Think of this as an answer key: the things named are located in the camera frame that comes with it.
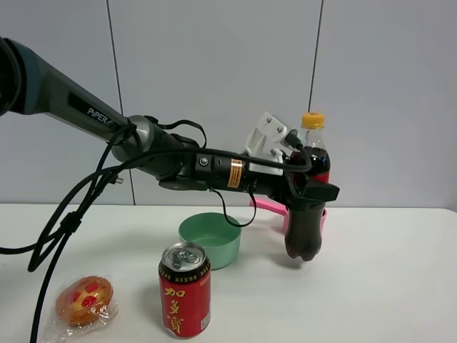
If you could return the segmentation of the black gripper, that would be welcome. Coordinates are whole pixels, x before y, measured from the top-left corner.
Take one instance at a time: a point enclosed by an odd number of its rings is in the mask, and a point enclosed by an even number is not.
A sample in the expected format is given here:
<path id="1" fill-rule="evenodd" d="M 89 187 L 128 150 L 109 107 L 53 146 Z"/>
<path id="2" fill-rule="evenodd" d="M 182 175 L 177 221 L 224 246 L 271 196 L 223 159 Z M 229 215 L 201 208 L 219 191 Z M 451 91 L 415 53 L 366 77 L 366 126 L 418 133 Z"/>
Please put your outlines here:
<path id="1" fill-rule="evenodd" d="M 251 171 L 246 163 L 246 191 L 255 197 L 284 205 L 293 211 L 305 211 L 312 207 L 324 207 L 326 202 L 337 199 L 340 188 L 334 184 L 308 180 L 307 165 L 282 164 L 280 174 Z"/>

